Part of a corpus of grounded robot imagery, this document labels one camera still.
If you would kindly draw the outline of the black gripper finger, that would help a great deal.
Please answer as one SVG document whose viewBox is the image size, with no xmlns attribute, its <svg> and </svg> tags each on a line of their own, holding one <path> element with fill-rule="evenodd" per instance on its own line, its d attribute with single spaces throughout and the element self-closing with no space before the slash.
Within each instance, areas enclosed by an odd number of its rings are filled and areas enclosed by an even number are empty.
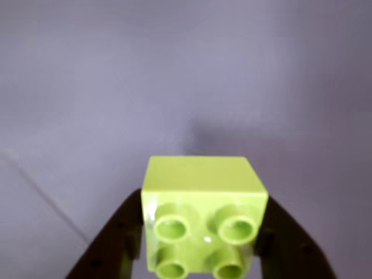
<svg viewBox="0 0 372 279">
<path fill-rule="evenodd" d="M 142 229 L 141 190 L 130 194 L 90 243 L 67 278 L 131 278 L 140 258 Z"/>
<path fill-rule="evenodd" d="M 336 278 L 316 241 L 272 197 L 269 197 L 255 242 L 262 277 Z"/>
</svg>

